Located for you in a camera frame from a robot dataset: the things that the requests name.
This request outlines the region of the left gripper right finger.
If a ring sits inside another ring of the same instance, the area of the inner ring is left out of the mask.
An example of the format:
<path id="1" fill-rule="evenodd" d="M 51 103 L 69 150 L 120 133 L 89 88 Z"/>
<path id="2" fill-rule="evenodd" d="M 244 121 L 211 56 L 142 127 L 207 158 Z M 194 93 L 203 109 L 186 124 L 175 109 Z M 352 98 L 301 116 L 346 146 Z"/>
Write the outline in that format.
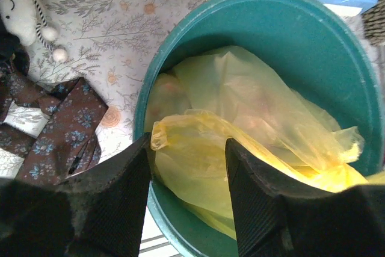
<path id="1" fill-rule="evenodd" d="M 230 138 L 227 176 L 240 256 L 383 256 L 384 187 L 330 193 L 280 172 Z"/>

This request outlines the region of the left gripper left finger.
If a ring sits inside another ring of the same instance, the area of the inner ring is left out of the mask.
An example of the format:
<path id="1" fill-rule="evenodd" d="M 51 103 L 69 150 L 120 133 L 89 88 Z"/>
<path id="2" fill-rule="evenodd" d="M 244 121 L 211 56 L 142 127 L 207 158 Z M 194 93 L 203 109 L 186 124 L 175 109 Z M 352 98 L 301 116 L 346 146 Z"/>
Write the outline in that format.
<path id="1" fill-rule="evenodd" d="M 1 255 L 138 256 L 150 139 L 58 185 L 1 179 Z"/>

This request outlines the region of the yellow trash bag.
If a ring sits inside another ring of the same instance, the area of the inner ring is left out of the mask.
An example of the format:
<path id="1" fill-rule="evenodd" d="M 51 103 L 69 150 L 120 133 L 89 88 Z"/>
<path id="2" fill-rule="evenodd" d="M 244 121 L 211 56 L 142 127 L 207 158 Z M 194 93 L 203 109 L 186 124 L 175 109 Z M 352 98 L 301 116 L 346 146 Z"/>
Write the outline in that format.
<path id="1" fill-rule="evenodd" d="M 234 138 L 254 156 L 307 185 L 338 193 L 384 184 L 352 167 L 364 148 L 357 127 L 343 129 L 239 46 L 187 58 L 157 76 L 147 104 L 154 171 L 199 219 L 235 238 L 225 146 Z"/>

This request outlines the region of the teal trash bin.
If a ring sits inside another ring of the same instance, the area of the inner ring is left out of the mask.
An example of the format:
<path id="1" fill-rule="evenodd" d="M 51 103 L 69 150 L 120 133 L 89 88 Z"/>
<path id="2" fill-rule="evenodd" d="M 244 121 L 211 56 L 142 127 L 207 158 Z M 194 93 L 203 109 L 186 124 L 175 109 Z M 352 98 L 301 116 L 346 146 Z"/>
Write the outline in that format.
<path id="1" fill-rule="evenodd" d="M 190 12 L 164 40 L 147 70 L 135 111 L 134 139 L 144 132 L 146 106 L 158 73 L 228 45 L 257 55 L 344 128 L 358 126 L 365 148 L 354 168 L 365 176 L 380 171 L 381 85 L 357 37 L 316 0 L 208 0 Z"/>

